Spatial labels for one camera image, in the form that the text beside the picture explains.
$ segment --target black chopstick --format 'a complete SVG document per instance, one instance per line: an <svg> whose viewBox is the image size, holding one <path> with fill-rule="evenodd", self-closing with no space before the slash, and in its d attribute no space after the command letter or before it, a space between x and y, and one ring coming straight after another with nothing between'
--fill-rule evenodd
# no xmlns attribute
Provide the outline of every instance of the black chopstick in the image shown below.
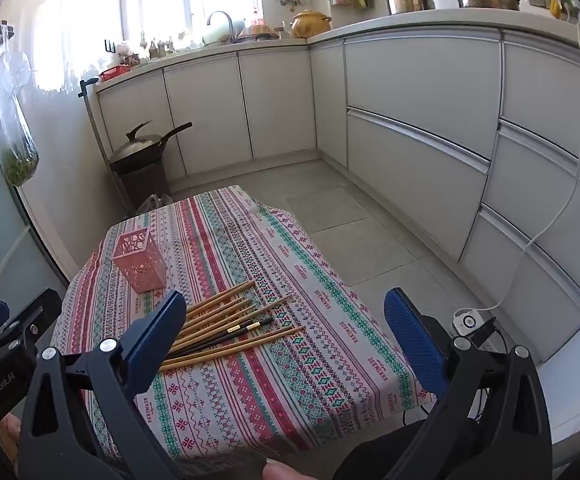
<svg viewBox="0 0 580 480"><path fill-rule="evenodd" d="M174 359L175 357L182 357L185 355L193 354L195 352L199 352L201 350L205 350L206 348L209 348L210 346L214 346L216 344L222 343L224 341L227 341L228 339L233 339L235 337L239 337L243 334L246 334L250 330L254 330L256 328L259 328L260 326L265 326L265 325L270 324L270 323L272 323L272 317L266 317L260 321L251 323L251 324L244 326L242 328L239 328L237 330L234 330L235 327L233 327L232 329L228 328L227 330L224 330L223 332L220 332L217 335L212 336L209 339L206 339L205 341L200 341L196 345L190 346L188 348L182 348L180 350L177 350L175 352L168 354L167 359Z"/></svg>

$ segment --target tile floor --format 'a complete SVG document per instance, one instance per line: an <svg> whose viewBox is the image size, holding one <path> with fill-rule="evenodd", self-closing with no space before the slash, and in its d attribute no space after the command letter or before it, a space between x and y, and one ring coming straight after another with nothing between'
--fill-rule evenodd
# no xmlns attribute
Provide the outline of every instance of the tile floor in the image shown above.
<svg viewBox="0 0 580 480"><path fill-rule="evenodd" d="M481 306L468 288L383 207L322 160L257 171L196 186L175 194L176 200L240 185L268 206L285 209L301 222L330 265L391 334L383 315L385 292L400 286L416 307L450 330L459 306ZM406 414L413 422L420 410ZM328 480L341 460L358 444L401 427L394 416L372 428L325 446L285 458L306 475ZM261 464L211 475L217 479L260 478Z"/></svg>

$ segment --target table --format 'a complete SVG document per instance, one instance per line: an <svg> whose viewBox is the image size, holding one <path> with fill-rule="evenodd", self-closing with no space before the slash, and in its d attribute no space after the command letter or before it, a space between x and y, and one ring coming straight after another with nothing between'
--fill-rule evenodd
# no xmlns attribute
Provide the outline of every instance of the table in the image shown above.
<svg viewBox="0 0 580 480"><path fill-rule="evenodd" d="M122 232L149 226L167 265L165 290L136 294L112 263ZM175 288L188 305L255 280L244 296L295 335L219 360L158 374L135 402L182 472L196 475L278 458L361 430L433 399L400 350L286 211L238 186L176 202L110 228L72 280L52 344L64 354L119 337ZM106 454L119 454L96 399L86 406Z"/></svg>

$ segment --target yellow ceramic pot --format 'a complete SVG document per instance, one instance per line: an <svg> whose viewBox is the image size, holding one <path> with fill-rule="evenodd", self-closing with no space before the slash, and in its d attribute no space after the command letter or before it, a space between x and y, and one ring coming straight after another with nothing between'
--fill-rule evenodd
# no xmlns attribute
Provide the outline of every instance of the yellow ceramic pot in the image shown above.
<svg viewBox="0 0 580 480"><path fill-rule="evenodd" d="M332 29L332 18L317 10L304 10L292 20L292 35L295 38L311 38Z"/></svg>

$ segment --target wok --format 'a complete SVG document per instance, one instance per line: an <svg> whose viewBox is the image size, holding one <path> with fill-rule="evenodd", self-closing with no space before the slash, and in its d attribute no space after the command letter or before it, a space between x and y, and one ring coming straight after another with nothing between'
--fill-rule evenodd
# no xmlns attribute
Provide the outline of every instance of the wok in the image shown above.
<svg viewBox="0 0 580 480"><path fill-rule="evenodd" d="M117 174L131 173L132 171L145 168L148 164L156 162L163 156L167 141L192 126L192 123L185 123L170 130L163 137L158 135L148 135L145 137L136 136L143 126L151 123L145 121L127 133L128 142L121 146L110 158L110 168Z"/></svg>

